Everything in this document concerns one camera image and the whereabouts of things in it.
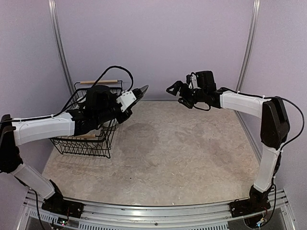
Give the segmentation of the grey deer print plate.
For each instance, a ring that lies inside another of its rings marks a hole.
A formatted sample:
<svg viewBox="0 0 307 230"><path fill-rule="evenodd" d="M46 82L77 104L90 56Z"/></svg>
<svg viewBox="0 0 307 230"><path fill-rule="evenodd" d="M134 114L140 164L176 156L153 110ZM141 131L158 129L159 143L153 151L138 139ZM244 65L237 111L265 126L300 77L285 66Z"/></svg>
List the grey deer print plate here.
<svg viewBox="0 0 307 230"><path fill-rule="evenodd" d="M136 103L138 103L145 95L145 93L148 90L149 85L144 85L141 88L135 88L132 90L136 100L132 103L132 105L135 105Z"/></svg>

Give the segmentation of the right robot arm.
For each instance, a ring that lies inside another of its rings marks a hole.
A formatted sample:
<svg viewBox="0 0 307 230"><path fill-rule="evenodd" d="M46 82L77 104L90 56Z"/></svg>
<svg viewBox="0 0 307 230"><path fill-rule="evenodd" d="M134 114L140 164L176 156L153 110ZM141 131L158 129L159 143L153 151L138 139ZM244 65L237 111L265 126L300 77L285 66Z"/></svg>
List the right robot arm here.
<svg viewBox="0 0 307 230"><path fill-rule="evenodd" d="M252 96L225 87L216 89L214 85L206 86L203 89L190 88L181 81L176 81L166 89L166 92L174 96L178 95L179 103L189 109L194 108L196 103L205 103L209 107L230 109L261 119L262 155L260 168L250 189L249 199L245 202L245 208L248 212L257 212L268 201L268 194L280 168L282 147L290 130L290 123L282 99L280 97Z"/></svg>

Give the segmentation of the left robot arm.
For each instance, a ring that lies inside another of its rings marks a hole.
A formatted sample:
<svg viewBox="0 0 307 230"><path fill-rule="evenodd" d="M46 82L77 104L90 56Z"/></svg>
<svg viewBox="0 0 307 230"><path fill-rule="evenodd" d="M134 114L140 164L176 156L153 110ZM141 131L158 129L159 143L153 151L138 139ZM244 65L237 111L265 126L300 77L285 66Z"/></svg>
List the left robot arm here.
<svg viewBox="0 0 307 230"><path fill-rule="evenodd" d="M75 108L58 115L25 119L4 115L0 121L0 171L32 188L48 200L55 212L64 212L67 202L62 199L61 192L50 180L24 163L19 146L42 139L82 136L114 119L123 123L131 116L131 108L136 102L137 95L132 90L116 95L107 86L100 85L88 88Z"/></svg>

